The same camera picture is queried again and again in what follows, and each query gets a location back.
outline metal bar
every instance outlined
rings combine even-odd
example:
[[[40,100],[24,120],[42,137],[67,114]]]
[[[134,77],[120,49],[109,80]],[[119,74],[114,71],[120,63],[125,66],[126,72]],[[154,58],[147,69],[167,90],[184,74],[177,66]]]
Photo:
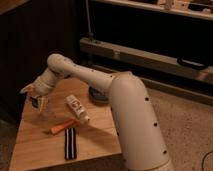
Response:
[[[191,11],[191,10],[180,10],[180,9],[173,9],[166,10],[163,6],[159,5],[152,5],[142,2],[134,2],[134,1],[124,1],[124,0],[92,0],[100,3],[106,3],[106,4],[113,4],[113,5],[120,5],[120,6],[126,6],[131,8],[137,8],[137,9],[145,9],[150,11],[157,11],[157,12],[164,12],[168,14],[177,14],[192,18],[199,18],[204,20],[213,20],[213,14],[209,13],[202,13],[197,11]]]
[[[88,38],[82,38],[80,40],[80,49],[81,51],[87,52],[88,54],[120,60],[145,68],[150,68],[153,70],[213,84],[213,67],[208,67],[205,70],[199,71],[179,65],[177,63],[177,59],[173,57],[150,53],[98,40],[91,41]]]

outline speckled floor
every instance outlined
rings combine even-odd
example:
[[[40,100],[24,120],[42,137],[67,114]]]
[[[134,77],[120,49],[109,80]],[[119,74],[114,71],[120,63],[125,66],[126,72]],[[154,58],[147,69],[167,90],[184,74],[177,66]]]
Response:
[[[213,151],[213,106],[148,89],[176,171],[201,171],[202,158]],[[0,170],[7,171],[16,127],[0,122]],[[205,171],[213,170],[213,153]],[[121,155],[75,163],[43,171],[124,171]]]

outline wooden table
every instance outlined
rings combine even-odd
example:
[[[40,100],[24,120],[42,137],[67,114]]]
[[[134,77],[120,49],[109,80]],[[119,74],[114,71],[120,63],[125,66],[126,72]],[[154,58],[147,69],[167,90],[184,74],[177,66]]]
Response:
[[[88,125],[76,127],[77,159],[66,161],[64,132],[53,136],[45,134],[44,131],[72,117],[65,101],[71,94],[87,108],[91,120]],[[50,95],[50,107],[43,114],[39,114],[31,102],[26,100],[10,171],[46,168],[120,153],[109,106],[93,104],[88,96],[88,86],[72,78],[57,84]]]

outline dark background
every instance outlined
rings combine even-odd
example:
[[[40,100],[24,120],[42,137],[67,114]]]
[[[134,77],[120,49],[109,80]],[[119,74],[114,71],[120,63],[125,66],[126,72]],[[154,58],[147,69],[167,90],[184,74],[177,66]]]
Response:
[[[149,52],[213,65],[213,22],[121,6],[90,3],[94,38]],[[81,63],[79,40],[88,35],[85,1],[31,0],[0,16],[0,111],[17,122],[25,95],[19,91],[41,74],[51,53],[61,53]],[[118,61],[97,58],[99,64],[152,73]],[[189,86],[211,89],[211,85]]]

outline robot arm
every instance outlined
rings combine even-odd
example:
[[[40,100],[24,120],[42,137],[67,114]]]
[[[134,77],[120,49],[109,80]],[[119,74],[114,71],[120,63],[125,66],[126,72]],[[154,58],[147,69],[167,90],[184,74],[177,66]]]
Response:
[[[173,171],[146,87],[132,74],[113,76],[50,55],[48,68],[34,82],[37,94],[47,95],[61,79],[76,77],[109,98],[126,167],[132,171]]]

